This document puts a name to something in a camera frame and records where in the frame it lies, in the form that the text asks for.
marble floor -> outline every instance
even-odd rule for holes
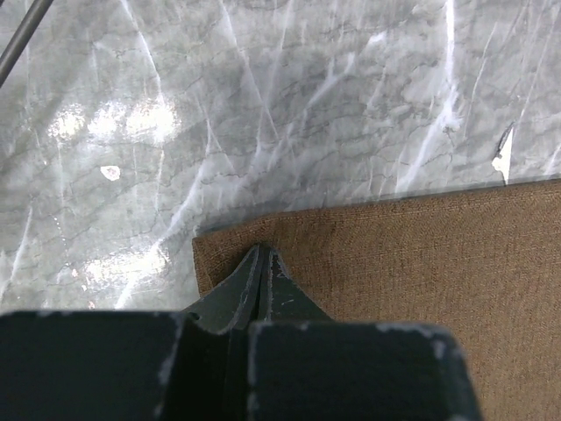
[[[183,308],[198,233],[500,185],[513,123],[507,182],[556,176],[560,7],[55,1],[0,89],[0,310]]]

brown carpet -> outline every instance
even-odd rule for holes
[[[256,243],[335,319],[450,327],[486,419],[561,419],[561,182],[259,218],[193,241],[201,293]]]

metal pole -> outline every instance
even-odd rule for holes
[[[19,24],[18,29],[11,37],[8,46],[0,56],[0,88],[4,85],[4,81],[13,69],[19,56],[25,50],[25,46],[29,42],[33,33],[39,26],[41,19],[49,10],[53,0],[35,0],[32,7],[25,14],[24,20]]]

white paint chip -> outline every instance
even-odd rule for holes
[[[100,167],[99,170],[102,172],[103,176],[110,182],[114,182],[121,178],[121,168],[119,168],[117,165]]]
[[[512,138],[514,132],[513,127],[510,127],[507,140],[505,140],[501,150],[491,162],[495,171],[500,171],[502,173],[502,179],[505,181],[505,184],[508,184],[508,178],[510,176],[510,155],[512,153]]]
[[[386,31],[375,33],[370,39],[368,40],[368,46],[373,46],[374,44],[378,44],[379,42],[386,40]]]

brown doormat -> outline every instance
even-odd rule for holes
[[[194,239],[201,293],[256,243],[335,319],[448,326],[487,419],[561,419],[561,182],[259,218]]]

